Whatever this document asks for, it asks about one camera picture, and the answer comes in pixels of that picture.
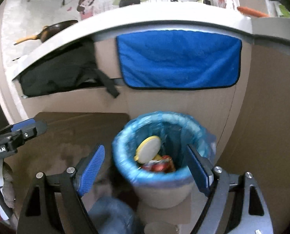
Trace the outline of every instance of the black bag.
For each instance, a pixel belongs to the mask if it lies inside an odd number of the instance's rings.
[[[113,81],[97,68],[90,38],[53,51],[21,72],[18,79],[28,97],[97,86],[105,86],[114,98],[119,95]]]

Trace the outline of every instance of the plastic bag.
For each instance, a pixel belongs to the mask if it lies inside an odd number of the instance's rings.
[[[133,209],[117,198],[100,198],[88,215],[99,234],[144,233],[144,227]]]
[[[149,136],[159,136],[159,154],[172,157],[176,171],[152,173],[139,169],[133,157],[141,142]],[[183,152],[193,144],[199,154],[214,161],[216,137],[193,117],[176,112],[153,112],[131,120],[112,143],[113,158],[121,174],[134,186],[180,187],[193,182]]]

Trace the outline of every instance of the floor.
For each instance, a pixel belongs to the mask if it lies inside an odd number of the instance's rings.
[[[92,145],[102,143],[106,149],[105,161],[91,191],[82,198],[85,208],[89,210],[102,196],[119,197],[137,209],[137,214],[144,224],[160,220],[178,225],[182,234],[190,233],[206,202],[206,197],[198,191],[197,186],[194,186],[191,195],[181,204],[164,210],[150,208],[141,201],[137,206],[135,200],[124,196],[124,193],[131,191],[131,186],[121,178],[115,168],[110,166],[112,166],[111,143],[114,136],[128,122],[127,114],[40,113],[35,119],[47,122],[47,132],[28,141],[18,149],[16,155],[5,159],[14,172],[17,216],[20,215],[24,198],[36,173],[39,171],[43,171],[46,175],[61,173],[86,156]],[[65,231],[67,234],[72,233],[60,194],[56,195],[56,200]]]
[[[290,56],[254,45],[244,102],[218,164],[250,171],[269,209],[275,234],[290,223]]]

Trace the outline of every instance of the blue towel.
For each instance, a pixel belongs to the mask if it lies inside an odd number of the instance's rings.
[[[155,30],[117,37],[121,72],[131,88],[196,90],[233,86],[241,40],[216,33]]]

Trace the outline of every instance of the yellow lid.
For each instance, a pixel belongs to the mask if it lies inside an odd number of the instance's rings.
[[[159,160],[161,160],[162,159],[162,157],[159,155],[159,154],[157,154],[152,160],[157,160],[157,161],[159,161]]]
[[[150,136],[138,146],[134,160],[139,163],[148,163],[158,154],[160,147],[161,139],[155,135]]]

